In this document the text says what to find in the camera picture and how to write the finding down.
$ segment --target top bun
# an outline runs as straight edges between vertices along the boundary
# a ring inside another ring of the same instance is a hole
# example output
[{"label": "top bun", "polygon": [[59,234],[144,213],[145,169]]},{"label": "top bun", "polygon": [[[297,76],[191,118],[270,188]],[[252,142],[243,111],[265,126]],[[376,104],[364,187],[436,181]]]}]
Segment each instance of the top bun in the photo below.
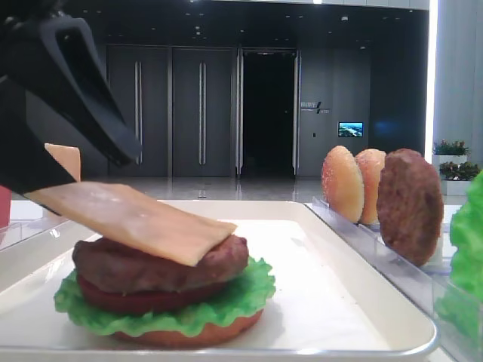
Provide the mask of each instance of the top bun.
[{"label": "top bun", "polygon": [[380,171],[384,168],[386,153],[378,149],[365,149],[355,161],[364,179],[364,210],[360,222],[366,225],[377,221],[377,196],[379,192]]},{"label": "top bun", "polygon": [[364,208],[364,182],[352,153],[334,147],[322,166],[322,189],[329,207],[351,222],[358,222]]}]

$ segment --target wall-mounted screen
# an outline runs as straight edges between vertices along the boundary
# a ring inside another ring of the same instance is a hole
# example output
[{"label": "wall-mounted screen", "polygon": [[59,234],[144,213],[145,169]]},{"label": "wall-mounted screen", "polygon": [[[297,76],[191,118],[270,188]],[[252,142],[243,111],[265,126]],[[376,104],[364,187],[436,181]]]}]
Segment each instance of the wall-mounted screen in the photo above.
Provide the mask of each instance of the wall-mounted screen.
[{"label": "wall-mounted screen", "polygon": [[339,122],[339,137],[362,137],[364,125],[362,122]]}]

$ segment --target green lettuce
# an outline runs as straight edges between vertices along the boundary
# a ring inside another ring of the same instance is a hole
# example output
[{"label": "green lettuce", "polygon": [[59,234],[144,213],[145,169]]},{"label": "green lettuce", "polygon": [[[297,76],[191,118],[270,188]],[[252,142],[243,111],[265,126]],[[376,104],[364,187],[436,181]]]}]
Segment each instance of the green lettuce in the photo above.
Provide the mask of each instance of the green lettuce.
[{"label": "green lettuce", "polygon": [[451,243],[457,248],[451,260],[451,282],[435,306],[438,316],[481,344],[480,316],[483,302],[483,173],[471,183],[468,201],[453,215]]},{"label": "green lettuce", "polygon": [[179,311],[146,313],[141,316],[113,314],[86,303],[73,271],[65,278],[54,296],[55,308],[67,313],[77,326],[99,336],[122,332],[138,337],[152,331],[177,331],[185,336],[197,336],[205,324],[227,327],[238,317],[249,317],[265,307],[275,293],[272,267],[263,259],[250,258],[248,267],[223,292],[206,302]]}]

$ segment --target burger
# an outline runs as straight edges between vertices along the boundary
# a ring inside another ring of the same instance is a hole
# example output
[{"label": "burger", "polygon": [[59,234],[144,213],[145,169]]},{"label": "burger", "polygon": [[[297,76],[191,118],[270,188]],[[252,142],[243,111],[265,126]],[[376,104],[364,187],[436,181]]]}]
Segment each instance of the burger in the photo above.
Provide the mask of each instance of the burger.
[{"label": "burger", "polygon": [[75,269],[54,297],[58,312],[99,336],[165,348],[227,342],[260,319],[275,293],[263,259],[230,235],[195,266],[100,238],[79,241]]},{"label": "burger", "polygon": [[237,225],[188,213],[126,185],[81,182],[29,194],[102,235],[79,241],[54,304],[76,325],[167,348],[235,338],[275,293]]}]

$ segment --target ceiling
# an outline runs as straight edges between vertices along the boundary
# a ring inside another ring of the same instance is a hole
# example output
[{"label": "ceiling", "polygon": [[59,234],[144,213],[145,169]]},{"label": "ceiling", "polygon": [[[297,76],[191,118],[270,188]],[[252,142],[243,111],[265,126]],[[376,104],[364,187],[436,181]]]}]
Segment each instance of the ceiling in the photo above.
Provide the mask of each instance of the ceiling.
[{"label": "ceiling", "polygon": [[70,0],[65,10],[110,44],[369,49],[427,36],[428,21],[427,11],[408,9],[209,0]]}]

